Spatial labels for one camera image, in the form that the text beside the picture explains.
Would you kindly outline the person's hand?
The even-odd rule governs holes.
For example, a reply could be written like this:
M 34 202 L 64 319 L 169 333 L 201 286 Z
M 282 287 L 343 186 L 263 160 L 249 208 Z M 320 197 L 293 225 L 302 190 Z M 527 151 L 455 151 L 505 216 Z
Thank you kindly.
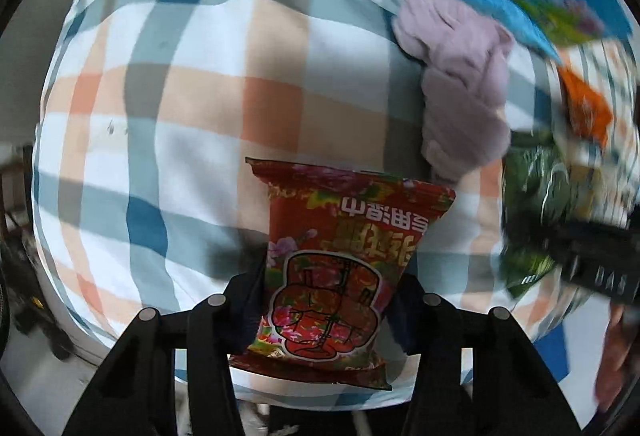
M 611 408 L 627 381 L 639 374 L 639 353 L 632 348 L 638 332 L 638 324 L 625 316 L 625 307 L 612 303 L 594 384 L 594 398 L 601 412 Z

